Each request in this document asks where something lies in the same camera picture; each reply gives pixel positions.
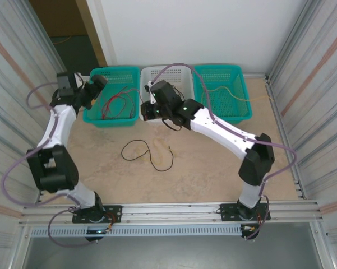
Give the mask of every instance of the white wall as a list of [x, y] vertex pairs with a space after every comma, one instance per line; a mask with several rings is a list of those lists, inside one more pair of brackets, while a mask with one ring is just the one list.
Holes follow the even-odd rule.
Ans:
[[269, 72], [306, 0], [87, 0], [108, 64]]

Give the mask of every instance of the black mounting plate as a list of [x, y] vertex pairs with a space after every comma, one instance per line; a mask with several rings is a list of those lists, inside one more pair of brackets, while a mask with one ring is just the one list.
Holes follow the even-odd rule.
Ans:
[[[110, 212], [115, 217], [114, 223], [120, 223], [122, 217], [122, 206], [103, 206], [105, 212]], [[100, 222], [92, 222], [85, 217], [81, 217], [80, 215], [73, 213], [72, 214], [72, 223], [111, 223], [112, 219], [104, 216]]]
[[[265, 212], [267, 209], [266, 203], [259, 203], [257, 205], [256, 213], [253, 218], [247, 221], [258, 221], [257, 216], [260, 215], [263, 219], [265, 216]], [[217, 214], [220, 214], [222, 221], [242, 221], [243, 219], [238, 212], [237, 203], [222, 203], [219, 205], [219, 209], [216, 211]], [[268, 212], [268, 216], [266, 220], [270, 220], [270, 213]]]

